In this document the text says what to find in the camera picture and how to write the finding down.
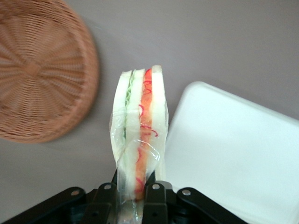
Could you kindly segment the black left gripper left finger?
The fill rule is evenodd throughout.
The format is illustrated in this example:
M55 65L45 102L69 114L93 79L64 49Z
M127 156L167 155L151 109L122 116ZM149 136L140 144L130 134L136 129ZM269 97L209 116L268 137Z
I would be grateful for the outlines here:
M5 224L114 224L116 184L104 183L91 192L68 188L5 221Z

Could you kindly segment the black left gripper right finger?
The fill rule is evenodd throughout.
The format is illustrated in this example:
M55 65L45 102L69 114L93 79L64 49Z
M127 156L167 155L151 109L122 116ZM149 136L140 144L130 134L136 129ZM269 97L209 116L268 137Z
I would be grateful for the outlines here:
M243 224L245 221L194 188L175 193L155 182L146 188L142 223Z

